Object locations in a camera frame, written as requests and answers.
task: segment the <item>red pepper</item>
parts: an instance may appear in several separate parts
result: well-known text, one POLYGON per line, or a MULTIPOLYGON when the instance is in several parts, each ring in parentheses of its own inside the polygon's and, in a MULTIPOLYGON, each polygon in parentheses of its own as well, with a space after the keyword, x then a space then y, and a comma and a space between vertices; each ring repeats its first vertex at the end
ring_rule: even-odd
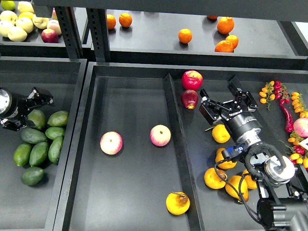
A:
POLYGON ((281 109, 282 109, 282 111, 284 113, 284 117, 285 117, 285 130, 287 132, 292 132, 294 130, 292 115, 288 111, 288 109, 285 108, 285 106, 283 104, 279 104, 279 106, 281 107, 281 109))

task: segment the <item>yellow citrus fruit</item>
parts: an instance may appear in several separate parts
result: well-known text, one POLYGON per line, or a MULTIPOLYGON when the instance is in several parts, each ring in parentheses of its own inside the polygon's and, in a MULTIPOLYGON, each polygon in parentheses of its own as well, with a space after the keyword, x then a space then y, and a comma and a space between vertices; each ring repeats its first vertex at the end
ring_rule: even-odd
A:
MULTIPOLYGON (((220 176, 222 176, 225 180, 227 179, 227 174, 224 170, 217 169, 220 176)), ((226 182, 224 182, 215 172, 215 169, 209 168, 204 174, 204 182, 211 189, 222 189, 225 187, 226 182)))
MULTIPOLYGON (((225 150, 225 148, 218 148, 217 149, 215 163, 224 159, 223 156, 222 156, 222 153, 221 153, 223 150, 225 150)), ((227 169, 234 168, 236 166, 236 163, 237 162, 227 161, 227 162, 224 162, 224 163, 218 165, 218 167, 220 167, 224 170, 227 170, 227 169)))
POLYGON ((112 30, 116 25, 116 19, 112 14, 107 14, 107 25, 109 30, 112 30))
POLYGON ((123 13, 119 17, 119 23, 123 27, 130 27, 132 22, 133 22, 133 19, 129 13, 123 13))
POLYGON ((234 20, 232 17, 222 17, 217 23, 217 30, 224 35, 230 33, 233 28, 234 20))
POLYGON ((32 20, 33 15, 34 14, 32 12, 23 12, 18 16, 18 18, 29 18, 32 20))
POLYGON ((188 196, 183 192, 170 193, 166 199, 167 209, 173 215, 185 213, 190 204, 188 196))
MULTIPOLYGON (((247 169, 244 170, 244 172, 242 173, 242 175, 249 173, 247 169)), ((245 180, 247 182, 247 187, 249 189, 257 189, 257 183, 252 180, 251 176, 245 176, 245 180)))
POLYGON ((193 34, 189 29, 182 29, 180 30, 178 37, 181 43, 187 44, 192 40, 192 35, 193 34))
POLYGON ((213 128, 212 136, 218 143, 225 143, 230 139, 230 134, 223 124, 218 124, 213 128))
POLYGON ((216 47, 215 52, 233 52, 233 44, 228 40, 220 41, 216 47))
MULTIPOLYGON (((241 177, 240 177, 240 176, 232 176, 232 177, 229 178, 228 182, 229 182, 237 191, 239 191, 239 188, 240 188, 240 187, 239 187, 239 185, 240 185, 240 180, 241 180, 241 177)), ((236 199, 238 199, 238 200, 241 200, 241 199, 239 198, 239 196, 237 195, 237 193, 234 191, 234 189, 231 188, 230 185, 226 184, 225 189, 226 189, 226 192, 227 192, 230 196, 232 196, 232 197, 234 197, 234 198, 236 198, 236 199)), ((242 185, 241 185, 241 192, 242 192, 242 194, 243 194, 244 200, 245 200, 245 201, 248 201, 248 200, 249 200, 249 193, 248 193, 247 182, 246 182, 245 179, 243 180, 242 185)))
POLYGON ((239 44, 239 38, 236 35, 229 35, 226 37, 226 40, 232 43, 233 49, 235 49, 239 44))

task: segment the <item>red apple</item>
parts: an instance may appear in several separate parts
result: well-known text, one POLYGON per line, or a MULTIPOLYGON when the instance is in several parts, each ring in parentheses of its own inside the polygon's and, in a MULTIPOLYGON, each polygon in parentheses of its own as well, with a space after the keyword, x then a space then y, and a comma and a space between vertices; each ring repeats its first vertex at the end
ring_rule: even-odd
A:
POLYGON ((52 29, 45 29, 42 32, 42 40, 46 43, 58 43, 59 38, 57 33, 52 29))
POLYGON ((115 131, 105 133, 100 142, 102 151, 109 155, 117 154, 121 150, 122 145, 122 137, 115 131))
POLYGON ((198 90, 203 81, 202 75, 197 71, 186 71, 182 77, 182 85, 186 90, 198 90))
POLYGON ((171 139, 169 128, 161 124, 156 125, 150 132, 150 139, 158 147, 165 146, 171 139))
POLYGON ((181 102, 184 107, 194 109, 199 101, 198 93, 194 90, 185 90, 181 95, 181 102))

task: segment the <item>black cable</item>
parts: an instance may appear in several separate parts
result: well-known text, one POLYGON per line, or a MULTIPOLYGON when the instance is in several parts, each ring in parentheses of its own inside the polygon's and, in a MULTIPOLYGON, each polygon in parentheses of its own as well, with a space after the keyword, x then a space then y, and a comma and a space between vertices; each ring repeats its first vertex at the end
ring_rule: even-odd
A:
POLYGON ((218 173, 217 166, 220 165, 220 164, 222 164, 222 163, 224 163, 224 162, 227 162, 227 161, 228 161, 228 159, 223 159, 223 160, 221 160, 221 161, 219 161, 219 162, 217 162, 217 163, 214 164, 214 170, 215 170, 216 174, 219 176, 219 178, 220 178, 222 181, 224 181, 226 184, 228 184, 228 185, 236 192, 236 194, 238 195, 238 197, 241 199, 242 203, 244 204, 244 206, 245 206, 245 208, 246 208, 248 214, 250 215, 250 217, 251 217, 256 223, 260 224, 260 221, 259 221, 257 218, 255 218, 255 217, 251 214, 251 212, 253 212, 255 215, 257 215, 257 213, 256 213, 251 207, 249 207, 249 206, 247 205, 247 203, 246 203, 246 201, 244 200, 244 197, 243 197, 243 195, 242 195, 242 192, 241 192, 241 185, 242 185, 242 182, 243 182, 244 178, 242 177, 241 180, 240 180, 240 183, 239 183, 239 191, 240 191, 240 192, 238 192, 238 191, 236 190, 236 188, 235 188, 232 184, 230 184, 227 180, 225 180, 225 179, 218 173))

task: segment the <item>compartment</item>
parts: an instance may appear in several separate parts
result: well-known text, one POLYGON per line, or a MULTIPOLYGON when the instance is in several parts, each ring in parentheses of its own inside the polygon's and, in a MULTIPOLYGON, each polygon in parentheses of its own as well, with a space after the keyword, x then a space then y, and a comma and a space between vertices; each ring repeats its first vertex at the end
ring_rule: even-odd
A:
MULTIPOLYGON (((227 80, 237 76, 242 88, 251 91, 259 105, 254 115, 263 127, 260 138, 283 153, 288 151, 278 141, 287 143, 288 138, 278 102, 274 101, 267 111, 259 103, 258 93, 266 82, 279 80, 289 92, 297 90, 307 95, 307 71, 89 63, 55 228, 263 230, 249 217, 244 205, 224 189, 211 190, 204 183, 204 173, 214 166, 217 148, 234 143, 230 140, 218 144, 211 132, 205 132, 210 125, 198 110, 201 100, 194 110, 182 106, 181 77, 190 69, 203 75, 202 87, 220 102, 233 99, 227 80), (149 139, 151 128, 158 123, 165 123, 172 132, 171 142, 160 149, 149 139), (105 155, 99 146, 101 136, 110 130, 119 132, 124 140, 123 149, 115 156, 105 155), (168 193, 177 189, 188 192, 193 201, 182 216, 170 215, 165 206, 168 193)), ((244 165, 238 163, 227 174, 230 177, 243 170, 244 165)), ((276 193, 287 196, 285 186, 276 193)), ((249 194, 248 204, 256 210, 257 190, 249 194)))
POLYGON ((49 230, 53 223, 74 130, 86 60, 48 58, 0 58, 0 87, 28 96, 33 87, 49 90, 54 107, 45 105, 46 119, 60 110, 70 112, 58 165, 45 163, 45 177, 34 186, 21 182, 25 167, 13 160, 15 149, 23 143, 20 132, 0 131, 0 230, 49 230))

